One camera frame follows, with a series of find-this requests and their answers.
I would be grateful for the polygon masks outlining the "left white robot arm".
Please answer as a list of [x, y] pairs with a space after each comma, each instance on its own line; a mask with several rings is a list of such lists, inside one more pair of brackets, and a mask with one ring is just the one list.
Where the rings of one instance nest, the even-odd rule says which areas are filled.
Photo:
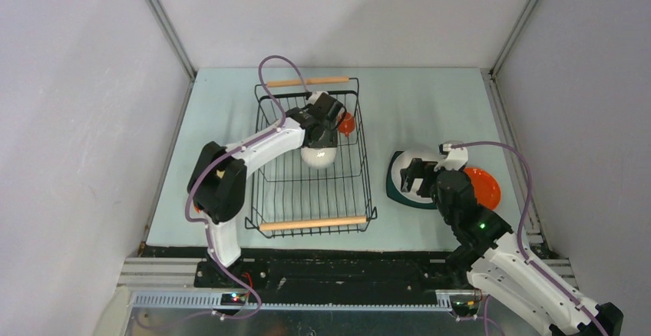
[[235, 218], [245, 202], [248, 177], [292, 150], [299, 150], [310, 168], [329, 167], [346, 112], [333, 96], [315, 92], [305, 106], [282, 111], [277, 121], [239, 143], [203, 147], [187, 187], [186, 210], [195, 209], [198, 215], [186, 218], [203, 223], [209, 256], [216, 262], [213, 277], [222, 286], [233, 287], [243, 277], [243, 267], [235, 261], [241, 255]]

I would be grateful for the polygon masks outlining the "white pink fluted plate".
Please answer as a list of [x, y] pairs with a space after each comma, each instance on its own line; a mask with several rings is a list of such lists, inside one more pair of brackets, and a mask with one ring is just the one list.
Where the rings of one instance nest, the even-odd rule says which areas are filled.
[[[438, 150], [425, 150], [425, 149], [404, 150], [404, 153], [396, 160], [396, 165], [399, 168], [404, 162], [407, 162], [411, 158], [422, 158], [423, 160], [438, 162], [441, 159], [441, 154], [439, 153]], [[395, 183], [399, 182], [396, 174], [394, 176], [394, 182]], [[428, 202], [430, 199], [419, 199], [418, 197], [416, 197], [415, 199], [411, 199], [411, 200], [420, 203], [425, 203]]]

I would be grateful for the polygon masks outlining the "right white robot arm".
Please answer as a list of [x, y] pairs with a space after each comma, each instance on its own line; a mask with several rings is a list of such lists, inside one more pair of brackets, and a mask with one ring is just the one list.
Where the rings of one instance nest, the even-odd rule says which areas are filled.
[[388, 181], [403, 195], [431, 200], [451, 227], [459, 246], [446, 259], [446, 276], [455, 288], [471, 285], [493, 296], [541, 335], [620, 334], [622, 311], [596, 303], [552, 271], [506, 221], [480, 204], [464, 170], [398, 158]]

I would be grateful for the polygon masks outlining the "white ceramic bowl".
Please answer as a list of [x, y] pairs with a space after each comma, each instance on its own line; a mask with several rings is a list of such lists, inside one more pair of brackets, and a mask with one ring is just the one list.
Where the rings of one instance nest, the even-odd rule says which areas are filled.
[[336, 147], [311, 148], [303, 147], [300, 150], [302, 161], [309, 167], [317, 170], [325, 169], [334, 163], [337, 155]]

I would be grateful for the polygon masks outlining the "orange round plate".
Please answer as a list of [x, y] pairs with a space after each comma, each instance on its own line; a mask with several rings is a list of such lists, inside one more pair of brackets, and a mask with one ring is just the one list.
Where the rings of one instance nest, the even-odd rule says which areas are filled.
[[495, 210], [501, 203], [502, 192], [497, 180], [486, 170], [478, 167], [464, 168], [474, 188], [478, 202], [488, 209]]

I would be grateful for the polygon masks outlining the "teal square plate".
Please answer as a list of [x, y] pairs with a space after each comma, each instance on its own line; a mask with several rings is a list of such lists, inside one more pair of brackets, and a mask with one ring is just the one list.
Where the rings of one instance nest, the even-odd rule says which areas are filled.
[[394, 154], [392, 155], [392, 158], [390, 159], [389, 165], [388, 165], [388, 171], [386, 175], [386, 182], [385, 182], [385, 191], [386, 195], [389, 199], [396, 201], [397, 203], [403, 205], [403, 206], [408, 206], [411, 208], [416, 208], [416, 209], [436, 209], [435, 203], [430, 199], [428, 202], [425, 203], [420, 203], [416, 202], [414, 200], [411, 200], [407, 197], [405, 197], [401, 192], [398, 191], [398, 184], [399, 182], [395, 183], [394, 182], [394, 176], [395, 174], [398, 177], [398, 180], [400, 179], [399, 175], [399, 168], [396, 165], [396, 160], [404, 153], [404, 151], [395, 151]]

